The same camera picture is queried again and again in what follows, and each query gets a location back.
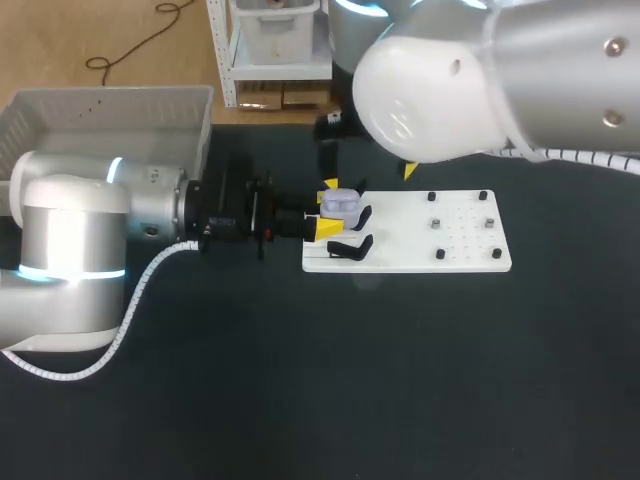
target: hole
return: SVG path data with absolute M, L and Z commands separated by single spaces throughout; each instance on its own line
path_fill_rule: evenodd
M 462 63 L 460 62 L 460 60 L 456 59 L 451 63 L 451 66 L 449 67 L 449 74 L 452 77 L 455 77 L 457 74 L 460 73 L 460 68 L 462 67 Z
M 158 236 L 158 229 L 156 227 L 147 227 L 144 229 L 144 234 L 148 238 L 156 238 Z

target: metal screw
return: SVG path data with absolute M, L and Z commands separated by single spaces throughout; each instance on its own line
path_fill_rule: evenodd
M 147 227 L 144 230 L 144 234 L 149 238 L 155 238 L 158 236 L 158 229 L 156 227 Z
M 624 115 L 616 112 L 615 110 L 607 110 L 604 112 L 602 121 L 607 127 L 616 128 L 624 122 Z
M 604 44 L 604 51 L 608 57 L 619 57 L 627 48 L 627 39 L 624 37 L 615 37 Z

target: cardboard box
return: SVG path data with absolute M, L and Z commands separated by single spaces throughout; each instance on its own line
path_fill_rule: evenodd
M 284 83 L 284 108 L 321 108 L 331 101 L 331 82 L 296 81 Z
M 238 84 L 238 108 L 246 110 L 281 110 L 282 82 L 242 82 Z

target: white plastic tray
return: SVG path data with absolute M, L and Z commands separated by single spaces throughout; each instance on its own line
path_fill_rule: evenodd
M 22 90 L 0 113 L 0 215 L 9 180 L 30 150 L 204 170 L 213 88 L 88 87 Z
M 304 243 L 302 268 L 324 273 L 481 273 L 507 272 L 511 255 L 494 193 L 486 190 L 366 192 L 373 214 L 361 232 L 347 231 L 316 243 Z M 440 227 L 432 227 L 433 220 Z M 493 228 L 487 228 L 493 219 Z M 359 246 L 373 234 L 373 247 L 361 262 L 330 258 L 327 241 Z M 439 249 L 444 259 L 436 257 Z M 501 250 L 493 258 L 494 249 Z

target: white cable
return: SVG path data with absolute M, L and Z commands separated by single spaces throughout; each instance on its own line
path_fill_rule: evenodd
M 58 382 L 73 382 L 76 380 L 82 380 L 84 378 L 90 377 L 94 373 L 101 370 L 109 362 L 109 360 L 113 358 L 115 353 L 118 351 L 118 348 L 120 347 L 120 344 L 122 343 L 122 340 L 124 339 L 124 336 L 126 335 L 127 330 L 129 329 L 129 326 L 131 325 L 133 314 L 136 312 L 136 308 L 138 307 L 138 302 L 140 301 L 140 298 L 142 297 L 142 293 L 144 292 L 144 289 L 147 286 L 147 282 L 149 281 L 149 278 L 151 278 L 151 275 L 153 275 L 153 272 L 155 272 L 156 268 L 158 268 L 158 266 L 162 262 L 164 262 L 167 258 L 169 258 L 170 256 L 178 252 L 193 251 L 193 250 L 195 251 L 198 250 L 198 242 L 176 243 L 175 245 L 172 245 L 169 248 L 165 248 L 162 252 L 156 255 L 156 257 L 151 261 L 151 263 L 149 263 L 149 265 L 145 269 L 144 273 L 142 274 L 142 277 L 140 277 L 140 280 L 138 281 L 138 285 L 136 286 L 136 289 L 133 292 L 133 296 L 131 297 L 131 302 L 129 303 L 127 312 L 125 313 L 124 319 L 122 320 L 122 325 L 120 326 L 120 329 L 116 334 L 116 337 L 113 339 L 113 342 L 109 346 L 109 349 L 96 363 L 91 365 L 89 368 L 85 368 L 84 370 L 81 370 L 76 373 L 50 372 L 50 371 L 38 368 L 34 365 L 31 365 L 28 362 L 25 362 L 24 360 L 22 360 L 20 357 L 18 357 L 12 352 L 2 352 L 2 353 L 4 353 L 4 355 L 9 360 L 11 360 L 14 364 L 16 364 L 18 367 L 22 368 L 23 370 L 26 370 L 29 373 L 37 375 L 38 377 L 46 378 L 49 380 L 55 380 Z
M 564 160 L 567 162 L 577 162 L 585 165 L 595 165 L 597 167 L 611 168 L 620 172 L 629 172 L 640 175 L 640 159 L 618 155 L 607 152 L 590 152 L 584 150 L 558 150 L 553 148 L 535 150 L 536 155 L 547 160 Z M 506 158 L 527 158 L 520 150 L 515 148 L 505 148 L 502 150 L 491 150 L 485 152 L 487 155 Z

